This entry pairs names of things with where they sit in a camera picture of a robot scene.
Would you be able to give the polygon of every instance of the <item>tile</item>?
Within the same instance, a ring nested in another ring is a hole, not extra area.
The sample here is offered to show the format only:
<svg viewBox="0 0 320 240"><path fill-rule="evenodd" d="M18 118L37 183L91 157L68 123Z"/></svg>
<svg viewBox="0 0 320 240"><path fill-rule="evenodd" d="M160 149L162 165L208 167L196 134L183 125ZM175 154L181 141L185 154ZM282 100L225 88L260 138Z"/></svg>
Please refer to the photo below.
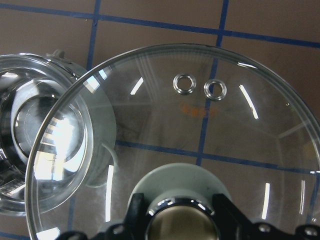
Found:
<svg viewBox="0 0 320 240"><path fill-rule="evenodd" d="M179 0L103 0L100 14L218 29L222 3L222 0L185 1L183 4Z"/></svg>
<svg viewBox="0 0 320 240"><path fill-rule="evenodd" d="M1 237L1 240L12 240L12 239L20 239L21 238L21 236L16 236L16 235L14 235L14 236L12 236L12 237L9 237L10 235L9 234L4 234L4 236L0 236Z"/></svg>
<svg viewBox="0 0 320 240"><path fill-rule="evenodd" d="M306 224L315 177L242 164L204 159L202 167L215 174L226 186L232 202L253 223L268 222L282 231L294 233ZM263 209L269 188L265 220Z"/></svg>
<svg viewBox="0 0 320 240"><path fill-rule="evenodd" d="M0 9L0 16L1 55L33 53L44 56L62 49L66 58L86 66L91 20L6 9Z"/></svg>
<svg viewBox="0 0 320 240"><path fill-rule="evenodd" d="M218 62L215 78L225 83L227 94L221 101L211 101L215 114L208 118L204 152L317 170L312 138L293 110L294 104L257 73L248 67Z"/></svg>
<svg viewBox="0 0 320 240"><path fill-rule="evenodd" d="M54 9L54 10L64 10L72 12L83 12L83 13L93 13L95 9L94 0L33 0L33 1L23 1L23 0L1 0L3 4L12 4L20 5L26 7L35 7L35 8L45 8L45 9Z"/></svg>
<svg viewBox="0 0 320 240"><path fill-rule="evenodd" d="M320 49L224 37L222 47L254 59L279 74L320 119Z"/></svg>
<svg viewBox="0 0 320 240"><path fill-rule="evenodd" d="M173 43L214 46L216 40L217 36L211 34L99 21L93 65L95 66L109 58L141 47Z"/></svg>
<svg viewBox="0 0 320 240"><path fill-rule="evenodd" d="M319 42L319 9L317 0L231 1L225 29Z"/></svg>
<svg viewBox="0 0 320 240"><path fill-rule="evenodd" d="M0 223L1 223L0 232L2 233L8 233L8 234L14 234L14 235L20 235L20 236L29 236L29 232L27 228L27 220L23 216L16 217L16 216L0 215Z"/></svg>

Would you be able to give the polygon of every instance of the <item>blue grout line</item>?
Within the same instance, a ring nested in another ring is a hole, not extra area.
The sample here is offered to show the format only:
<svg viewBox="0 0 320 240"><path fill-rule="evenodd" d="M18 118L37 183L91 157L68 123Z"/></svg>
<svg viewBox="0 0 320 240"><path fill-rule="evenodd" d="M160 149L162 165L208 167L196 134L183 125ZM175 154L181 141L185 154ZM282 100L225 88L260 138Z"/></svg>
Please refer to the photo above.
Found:
<svg viewBox="0 0 320 240"><path fill-rule="evenodd" d="M0 9L10 9L10 10L29 12L29 13L51 14L51 15L58 15L58 16L83 18L83 19L92 19L94 17L93 14L85 13L85 12L66 11L66 10L50 9L50 8L43 8L43 7L34 7L34 6L21 6L21 5L13 5L13 4L5 4L5 3L0 3Z"/></svg>
<svg viewBox="0 0 320 240"><path fill-rule="evenodd" d="M189 26L189 25L181 25L181 24L175 24L175 23L150 21L150 20L141 20L141 19L134 19L134 18L128 18L128 17L121 17L121 16L100 15L99 19L103 21L108 21L108 22L132 24L132 25L154 27L154 28L161 28L161 29L179 30L179 31L186 31L186 32L193 32L193 33L200 33L200 34L211 34L211 35L221 34L220 30L214 29L214 28Z"/></svg>
<svg viewBox="0 0 320 240"><path fill-rule="evenodd" d="M217 47L222 46L223 31L225 30L227 15L228 15L228 6L229 6L229 0L224 0L222 5L220 24L219 24L219 30L221 30L222 34L218 34L218 37L216 40Z"/></svg>
<svg viewBox="0 0 320 240"><path fill-rule="evenodd" d="M210 79L214 79L216 77L217 69L218 69L218 59L215 58L213 60L213 64L212 64L212 68L211 68ZM198 153L201 153L201 154L204 152L204 148L205 148L206 132L207 132L208 121L209 121L210 105L211 105L211 100L210 99L206 99L205 100L205 104L204 104L204 109L206 111L206 114L202 119L200 140L199 140L199 145L198 145ZM197 158L196 158L195 164L198 165L198 166L201 166L201 163L202 163L202 156L198 155Z"/></svg>
<svg viewBox="0 0 320 240"><path fill-rule="evenodd" d="M94 60L100 5L101 5L101 0L96 0L94 5L93 19L92 19L89 51L88 51L88 57L86 61L86 69L88 71L92 68L93 60Z"/></svg>
<svg viewBox="0 0 320 240"><path fill-rule="evenodd" d="M208 154L208 153L202 153L202 152L187 151L187 150L182 150L178 148L154 146L154 145L148 145L148 144L142 144L142 143L136 143L136 142L121 141L121 140L116 140L115 143L118 146L124 146L124 147L135 148L135 149L155 151L155 152L161 152L166 154L182 155L182 156L188 156L188 157L200 157L201 159L208 159L208 160L214 160L214 161L225 162L225 163L241 164L246 166L272 169L272 170L278 170L278 171L284 171L284 172L290 172L290 173L312 175L312 173L310 173L310 171L312 171L311 169L282 167L273 163L259 162L259 161L246 160L246 159L229 157L229 156L220 156L220 155L214 155L214 154Z"/></svg>
<svg viewBox="0 0 320 240"><path fill-rule="evenodd" d="M261 40L261 41L267 41L267 42L278 43L278 44L287 44L287 45L296 45L296 46L302 46L302 47L320 48L320 42L305 41L305 40L291 39L291 38L285 38L285 37L260 35L260 34L239 32L239 31L230 31L230 30L224 30L223 31L223 35L226 36L226 37Z"/></svg>
<svg viewBox="0 0 320 240"><path fill-rule="evenodd" d="M13 5L13 4L5 4L5 3L0 3L0 9L10 9L10 10L32 12L32 13L52 14L52 15L59 15L59 16L83 18L83 19L94 18L94 14L92 13L57 10L57 9L49 9L49 8L42 8L42 7L21 6L21 5ZM231 31L231 30L225 30L225 29L220 30L220 29L214 29L214 28L188 26L188 25L181 25L181 24L174 24L174 23L141 20L141 19L102 15L102 14L98 15L98 20L124 23L124 24L133 24L133 25L147 26L147 27L154 27L154 28L171 29L171 30L178 30L178 31L185 31L185 32L218 35L218 38L219 36L226 36L226 37L260 40L260 41L302 46L302 47L311 47L311 48L318 48L318 49L320 48L320 42L298 40L298 39L292 39L292 38L286 38L286 37L268 36L268 35L254 34L254 33L248 33L248 32L240 32L240 31Z"/></svg>
<svg viewBox="0 0 320 240"><path fill-rule="evenodd" d="M68 213L68 223L67 223L68 231L72 230L72 226L74 222L75 205L76 205L76 196L74 195L70 198L70 203L69 203L69 213Z"/></svg>
<svg viewBox="0 0 320 240"><path fill-rule="evenodd" d="M186 151L186 150L182 150L182 149L178 149L178 148L154 146L154 145L141 144L141 143L135 143L135 142L129 142L129 141L120 141L120 140L116 140L115 143L119 146L136 148L136 149L143 149L143 150L150 150L150 151L162 152L162 153L167 153L167 154L176 154L176 155L183 155L183 156L188 156L188 157L197 157L199 155L197 152Z"/></svg>
<svg viewBox="0 0 320 240"><path fill-rule="evenodd" d="M225 26L226 26L226 20L227 20L227 15L228 15L228 5L229 5L229 0L224 0L223 5L222 5L222 10L221 10L220 24L219 24L219 30L221 32L225 29ZM215 43L215 45L217 47L221 47L222 39L223 39L223 35L221 33L219 33L218 37L216 39L216 43ZM219 61L218 61L218 59L215 58L213 60L213 64L212 64L212 68L211 68L210 79L214 79L216 77L218 64L219 64ZM201 125L200 140L199 140L199 145L198 145L198 152L199 153L203 153L204 148L205 148L210 105L211 105L211 100L206 99L204 109L207 111L206 111L206 115L203 117L202 125ZM201 166L201 163L202 163L202 157L199 155L196 158L195 164L198 166Z"/></svg>
<svg viewBox="0 0 320 240"><path fill-rule="evenodd" d="M17 239L17 240L30 240L28 236L16 235L12 233L0 232L0 237L8 238L8 239Z"/></svg>
<svg viewBox="0 0 320 240"><path fill-rule="evenodd" d="M320 186L320 175L316 175L312 195L311 195L311 200L310 200L310 206L309 206L309 212L306 217L306 222L305 224L312 224L312 218L314 215L314 210L315 210L315 205L317 202L317 197L318 197L318 192L319 192L319 186Z"/></svg>

